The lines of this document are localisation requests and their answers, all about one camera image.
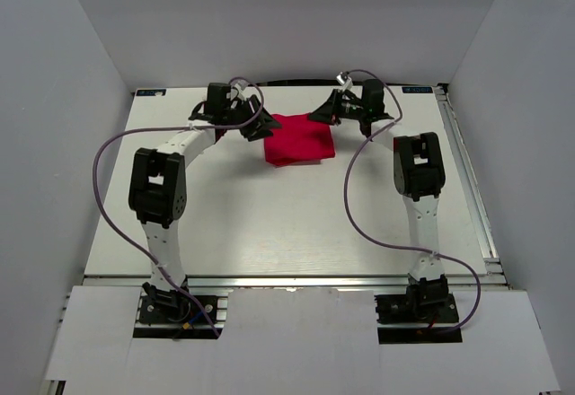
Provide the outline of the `red t shirt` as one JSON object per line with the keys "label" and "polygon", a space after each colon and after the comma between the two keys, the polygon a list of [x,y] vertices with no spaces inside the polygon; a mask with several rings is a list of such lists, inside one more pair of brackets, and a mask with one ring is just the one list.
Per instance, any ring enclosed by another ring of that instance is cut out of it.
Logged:
{"label": "red t shirt", "polygon": [[294,163],[319,162],[335,156],[329,125],[314,122],[306,114],[273,114],[281,128],[264,139],[265,161],[276,167]]}

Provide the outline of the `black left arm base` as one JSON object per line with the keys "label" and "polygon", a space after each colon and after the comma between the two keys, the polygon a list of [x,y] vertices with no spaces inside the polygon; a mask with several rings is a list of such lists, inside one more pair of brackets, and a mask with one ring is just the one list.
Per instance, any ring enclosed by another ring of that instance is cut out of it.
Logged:
{"label": "black left arm base", "polygon": [[206,316],[194,302],[179,310],[155,304],[147,295],[140,298],[133,338],[215,340],[218,338]]}

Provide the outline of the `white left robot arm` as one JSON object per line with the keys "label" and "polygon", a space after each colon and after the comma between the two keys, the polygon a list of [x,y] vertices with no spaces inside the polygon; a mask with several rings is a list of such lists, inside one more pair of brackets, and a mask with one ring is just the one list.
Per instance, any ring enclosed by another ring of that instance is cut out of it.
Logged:
{"label": "white left robot arm", "polygon": [[193,301],[181,263],[178,223],[187,206],[186,170],[228,130],[249,142],[273,136],[281,128],[256,95],[240,83],[212,83],[206,99],[190,113],[189,125],[155,148],[135,152],[128,206],[136,214],[153,256],[152,275],[143,289],[148,310],[171,322],[188,318]]}

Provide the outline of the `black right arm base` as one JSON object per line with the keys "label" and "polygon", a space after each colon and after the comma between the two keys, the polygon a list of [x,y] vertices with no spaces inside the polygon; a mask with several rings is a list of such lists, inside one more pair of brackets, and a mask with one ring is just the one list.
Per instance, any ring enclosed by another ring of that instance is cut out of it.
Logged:
{"label": "black right arm base", "polygon": [[409,310],[405,294],[375,296],[377,335],[380,345],[459,344],[460,329],[443,333],[459,322],[456,301],[452,294],[447,302],[428,309]]}

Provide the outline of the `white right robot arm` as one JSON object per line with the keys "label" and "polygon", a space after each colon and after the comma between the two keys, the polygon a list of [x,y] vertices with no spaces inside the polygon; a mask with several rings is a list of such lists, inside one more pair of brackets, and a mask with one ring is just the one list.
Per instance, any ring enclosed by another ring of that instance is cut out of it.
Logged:
{"label": "white right robot arm", "polygon": [[439,256],[438,201],[446,183],[446,173],[438,135],[434,132],[411,132],[403,127],[403,109],[396,96],[392,100],[398,116],[385,111],[385,94],[391,88],[377,78],[361,84],[361,94],[352,91],[349,74],[338,75],[339,87],[327,101],[307,115],[313,122],[338,126],[344,119],[358,122],[365,137],[352,156],[344,176],[343,203],[346,215],[357,229],[349,207],[349,180],[358,156],[369,143],[378,143],[393,154],[393,180],[408,218],[410,244],[387,244],[387,249],[412,250],[417,253],[408,271],[408,285],[403,299],[390,307],[392,314],[408,314],[424,322],[447,303],[447,277]]}

